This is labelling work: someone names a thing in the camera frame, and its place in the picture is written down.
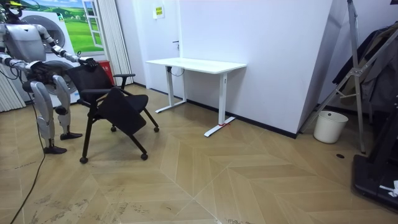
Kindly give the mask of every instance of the standing desk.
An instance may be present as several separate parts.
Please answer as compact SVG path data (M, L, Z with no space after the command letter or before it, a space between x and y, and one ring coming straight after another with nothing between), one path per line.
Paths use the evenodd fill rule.
M220 98L219 98L219 106L218 106L218 125L214 128L211 128L209 131L205 133L206 137L211 136L213 133L224 127L226 124L233 121L235 118L230 117L225 120L225 101L226 101L226 82L227 82L227 74L230 71L233 71L238 68L246 67L246 64L242 63L231 63L231 62L217 62L217 61L209 61L209 60L197 60L190 58L167 58L160 60L150 60L147 63L152 63L156 65L165 65L165 71L167 75L167 89L169 91L169 105L165 108L161 108L156 113L160 113L164 110L173 108L175 106L181 105L187 102L187 96L185 92L185 77L182 75L182 83L183 83L183 97L182 101L178 103L174 103L174 91L173 91L173 80L171 69L167 70L167 67L178 67L183 68L185 70L194 71L194 72L203 72L220 76Z

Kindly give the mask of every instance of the chair leg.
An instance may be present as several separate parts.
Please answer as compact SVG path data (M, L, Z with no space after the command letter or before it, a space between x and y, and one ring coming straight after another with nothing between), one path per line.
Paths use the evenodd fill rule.
M115 131L116 131L116 126L115 126L114 124L112 124L111 131L112 131L112 132L115 132Z
M155 119L150 115L150 113L148 112L147 108L144 108L145 114L149 117L150 121L155 125L155 132L159 131L159 125L157 125Z
M87 119L85 143L83 145L83 154L81 155L80 158L80 162L82 164L86 164L88 162L87 151L88 151L88 144L90 143L91 127L93 127L93 117L89 115Z
M129 137L134 142L134 144L139 148L139 150L141 150L141 152L142 152L141 159L143 161L147 160L148 155L147 155L147 151L144 149L144 146L142 146L141 143L133 135L130 135Z

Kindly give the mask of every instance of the humanoid robot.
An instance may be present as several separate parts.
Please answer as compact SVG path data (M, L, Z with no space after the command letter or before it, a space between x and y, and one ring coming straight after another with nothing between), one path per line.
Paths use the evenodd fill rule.
M50 95L45 84L53 83L56 86L57 97L61 106L56 107L58 120L63 128L60 139L79 138L82 134L70 132L70 94L67 84L60 75L54 75L52 67L43 63L46 60L43 42L51 46L52 52L59 57L64 57L71 62L79 62L82 65L96 67L98 63L89 57L72 55L55 44L53 38L42 25L28 24L21 21L23 6L19 1L0 0L4 9L3 21L0 23L0 63L16 68L27 75L27 82L23 83L23 89L34 94L34 104L40 112L37 124L40 135L45 141L44 153L62 154L67 150L54 146L54 121L53 108Z

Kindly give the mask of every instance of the herringbone floor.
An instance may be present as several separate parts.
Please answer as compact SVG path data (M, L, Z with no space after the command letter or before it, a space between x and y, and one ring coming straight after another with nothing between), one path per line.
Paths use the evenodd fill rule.
M159 133L148 122L135 134L149 159L141 161L127 136L98 121L89 162L81 165L83 138L59 141L56 125L56 145L68 152L47 156L16 223L398 223L350 191L355 121L331 145L314 140L312 130L293 140L239 120L206 138L216 113L185 104L155 114L167 96L127 89L149 95L147 108L160 124ZM85 132L87 112L72 106L74 132ZM9 223L42 158L31 106L1 113L0 134L0 223Z

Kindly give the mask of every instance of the black cable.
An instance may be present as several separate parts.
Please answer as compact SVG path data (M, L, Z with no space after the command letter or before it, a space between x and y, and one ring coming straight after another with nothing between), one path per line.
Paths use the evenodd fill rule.
M10 79L10 80L16 80L18 77L15 77L15 78L11 78L11 77L8 77L6 74L4 74L2 71L0 71L0 73L2 74L2 75L4 75L4 77L6 77L6 78L8 78L8 79Z
M19 78L19 80L21 80L21 75L22 75L22 73L20 74L19 71L18 71L18 69L17 69L17 75L16 75L16 74L14 74L14 71L13 71L12 69L14 68L14 66L15 66L16 64L22 63L22 62L24 62L24 61L19 61L19 62L13 63L13 64L10 66L11 74L14 75L15 77Z
M173 73L170 71L170 73L171 73L172 75L174 75L175 77L180 77L180 76L182 76L182 75L184 74L184 72L185 72L185 68L183 68L183 71L182 71L181 75L173 74Z
M37 5L37 7L36 7L36 8L29 7L29 6L24 6L24 7L28 8L28 9L40 9L40 5L37 3L37 1L35 1L35 0L31 0L31 1L33 1L33 2L35 2L35 3L36 3L36 5Z
M21 77L22 72L21 72L21 71L18 71L18 75ZM36 112L36 108L35 108L34 103L32 103L32 106L33 106L33 110L34 110L34 112L35 112L35 117L36 117L36 120L37 120L37 112ZM44 159L45 159L44 146L43 146L42 138L40 137L39 124L36 123L36 126L37 126L37 135L38 135L38 137L39 137L40 145L42 146L42 150L43 150L43 159L42 159L42 162L40 162L39 168L37 169L36 176L35 176L35 179L34 179L34 181L33 181L32 187L30 188L29 193L26 195L26 198L25 198L24 202L22 203L21 207L19 207L17 213L15 214L15 216L14 216L14 218L12 219L12 221L10 222L10 224L13 224L13 223L14 223L15 219L18 217L19 212L21 212L21 210L22 210L22 208L24 207L24 205L25 205L27 199L29 198L30 193L32 193L33 188L34 188L35 185L36 185L37 177L39 176L40 168L42 167L42 164L43 164Z

